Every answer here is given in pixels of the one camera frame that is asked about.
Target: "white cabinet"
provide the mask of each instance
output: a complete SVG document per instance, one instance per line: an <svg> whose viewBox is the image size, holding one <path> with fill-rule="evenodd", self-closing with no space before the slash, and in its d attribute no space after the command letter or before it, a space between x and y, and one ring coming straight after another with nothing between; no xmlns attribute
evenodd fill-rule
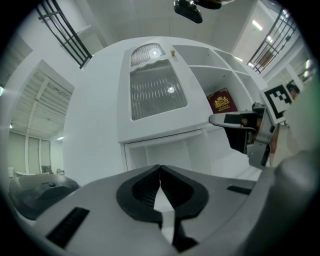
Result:
<svg viewBox="0 0 320 256"><path fill-rule="evenodd" d="M246 155L230 148L223 128L209 124L212 110L206 96L227 88L238 111L250 111L266 87L231 54L209 47L172 46L159 38L126 51L117 106L123 165L128 171L172 165L257 180L261 171L249 166ZM164 89L167 94L174 91L174 97L164 97Z"/></svg>
<svg viewBox="0 0 320 256"><path fill-rule="evenodd" d="M194 73L164 39L124 52L117 96L118 142L129 143L208 123L212 110Z"/></svg>
<svg viewBox="0 0 320 256"><path fill-rule="evenodd" d="M152 165L170 165L227 178L257 180L261 170L229 146L223 128L211 127L124 145L128 171Z"/></svg>

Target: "maroon booklet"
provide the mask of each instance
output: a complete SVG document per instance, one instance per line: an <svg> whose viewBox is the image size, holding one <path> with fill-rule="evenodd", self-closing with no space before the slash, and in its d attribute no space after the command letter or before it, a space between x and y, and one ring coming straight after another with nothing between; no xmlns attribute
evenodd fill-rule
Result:
<svg viewBox="0 0 320 256"><path fill-rule="evenodd" d="M214 114L237 112L236 104L227 88L223 88L207 97Z"/></svg>

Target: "white wall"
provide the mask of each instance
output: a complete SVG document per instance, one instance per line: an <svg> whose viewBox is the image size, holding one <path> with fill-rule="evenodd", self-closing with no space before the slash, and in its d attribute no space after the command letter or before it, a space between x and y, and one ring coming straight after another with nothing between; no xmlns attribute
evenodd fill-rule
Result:
<svg viewBox="0 0 320 256"><path fill-rule="evenodd" d="M64 168L64 161L63 161L63 141L62 140L54 140L50 142L50 161L51 161L51 170L54 174L57 174L57 169L61 169L62 171Z"/></svg>
<svg viewBox="0 0 320 256"><path fill-rule="evenodd" d="M14 171L26 172L25 165L25 142L26 137L13 132L9 133L8 141L8 167L13 167Z"/></svg>
<svg viewBox="0 0 320 256"><path fill-rule="evenodd" d="M75 4L78 7L85 22L88 25L92 26L103 48L116 42L112 35L107 34L107 32L102 29L101 25L97 21L96 16L93 14L87 0L76 0Z"/></svg>
<svg viewBox="0 0 320 256"><path fill-rule="evenodd" d="M41 173L39 165L39 139L29 137L28 139L28 164L29 173Z"/></svg>
<svg viewBox="0 0 320 256"><path fill-rule="evenodd" d="M50 141L41 140L41 166L50 166Z"/></svg>
<svg viewBox="0 0 320 256"><path fill-rule="evenodd" d="M262 31L252 24L253 20L262 26ZM247 63L265 39L275 20L263 10L260 4L257 4L232 54Z"/></svg>
<svg viewBox="0 0 320 256"><path fill-rule="evenodd" d="M56 2L76 33L88 25L82 17L74 0L56 0Z"/></svg>
<svg viewBox="0 0 320 256"><path fill-rule="evenodd" d="M0 188L4 195L8 194L9 189L7 157L10 123L20 95L37 70L40 60L35 52L30 53L13 72L0 97Z"/></svg>
<svg viewBox="0 0 320 256"><path fill-rule="evenodd" d="M33 50L34 55L44 60L52 69L74 87L80 86L84 74L76 61L60 47L48 27L38 19L34 10L17 29L18 34Z"/></svg>

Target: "open shelf compartment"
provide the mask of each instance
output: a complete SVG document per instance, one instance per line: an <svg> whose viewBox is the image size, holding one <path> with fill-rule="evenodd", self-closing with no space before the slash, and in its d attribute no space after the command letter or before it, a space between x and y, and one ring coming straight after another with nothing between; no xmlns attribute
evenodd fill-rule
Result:
<svg viewBox="0 0 320 256"><path fill-rule="evenodd" d="M238 111L252 109L253 100L251 96L232 71L207 66L189 67L206 96L227 88Z"/></svg>
<svg viewBox="0 0 320 256"><path fill-rule="evenodd" d="M228 69L228 66L209 48L190 45L174 45L173 47L188 65Z"/></svg>
<svg viewBox="0 0 320 256"><path fill-rule="evenodd" d="M211 174L211 162L202 130L125 144L128 170L170 165Z"/></svg>
<svg viewBox="0 0 320 256"><path fill-rule="evenodd" d="M216 50L215 51L217 54L219 54L221 56L221 58L223 58L223 60L225 62L228 63L228 65L234 70L234 71L238 71L244 74L248 74L248 72L246 71L246 69L242 66L242 64L235 59L235 57L233 57L231 54L223 52L223 51L219 51Z"/></svg>

